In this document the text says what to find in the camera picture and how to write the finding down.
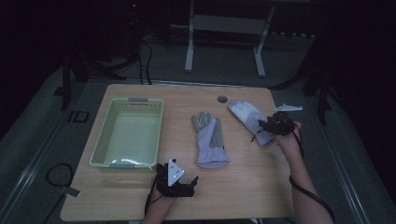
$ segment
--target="basket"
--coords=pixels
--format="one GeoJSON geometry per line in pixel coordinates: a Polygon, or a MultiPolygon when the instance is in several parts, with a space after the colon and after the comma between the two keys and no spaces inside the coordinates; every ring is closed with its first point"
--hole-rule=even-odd
{"type": "Polygon", "coordinates": [[[157,164],[162,120],[162,99],[112,99],[90,165],[119,172],[151,171],[157,164]]]}

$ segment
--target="background table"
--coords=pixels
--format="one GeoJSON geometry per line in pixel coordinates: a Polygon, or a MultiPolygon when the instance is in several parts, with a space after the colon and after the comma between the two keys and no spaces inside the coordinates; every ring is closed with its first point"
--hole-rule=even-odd
{"type": "Polygon", "coordinates": [[[61,218],[73,220],[140,220],[155,173],[103,172],[90,166],[90,157],[109,102],[115,97],[150,97],[164,100],[158,162],[177,159],[184,174],[180,183],[197,175],[192,198],[177,199],[167,219],[220,219],[292,217],[289,166],[275,142],[259,147],[252,133],[229,111],[231,100],[249,100],[266,115],[274,113],[267,89],[197,86],[110,85],[99,108],[81,156],[72,188],[79,198],[67,197],[61,218]],[[211,112],[222,123],[225,150],[230,163],[219,169],[196,165],[197,140],[191,116],[211,112]]]}

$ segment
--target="person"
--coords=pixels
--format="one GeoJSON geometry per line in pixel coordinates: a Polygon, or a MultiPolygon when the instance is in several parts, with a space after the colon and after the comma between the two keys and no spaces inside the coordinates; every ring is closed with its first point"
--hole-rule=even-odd
{"type": "MultiPolygon", "coordinates": [[[[294,123],[295,128],[293,133],[289,133],[285,136],[275,135],[275,140],[289,164],[290,177],[293,182],[318,196],[318,192],[305,167],[301,152],[300,130],[302,128],[302,123],[297,121],[294,121],[294,123]]],[[[298,223],[333,223],[331,214],[322,204],[308,197],[300,190],[297,190],[297,188],[292,188],[291,195],[294,213],[298,223]]],[[[155,203],[149,205],[148,212],[141,223],[162,223],[176,199],[177,198],[162,197],[161,193],[154,188],[150,201],[155,201],[155,203]]]]}

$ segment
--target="gray glove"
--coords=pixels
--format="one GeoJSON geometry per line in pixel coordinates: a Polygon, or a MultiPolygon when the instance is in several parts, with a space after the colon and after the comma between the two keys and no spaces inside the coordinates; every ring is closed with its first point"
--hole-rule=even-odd
{"type": "Polygon", "coordinates": [[[225,166],[229,159],[224,151],[219,118],[212,118],[210,113],[201,112],[192,116],[192,125],[198,133],[197,165],[203,168],[225,166]]]}
{"type": "Polygon", "coordinates": [[[260,146],[273,139],[273,136],[259,125],[259,119],[267,121],[267,117],[256,106],[248,101],[231,101],[228,108],[254,134],[260,146]]]}

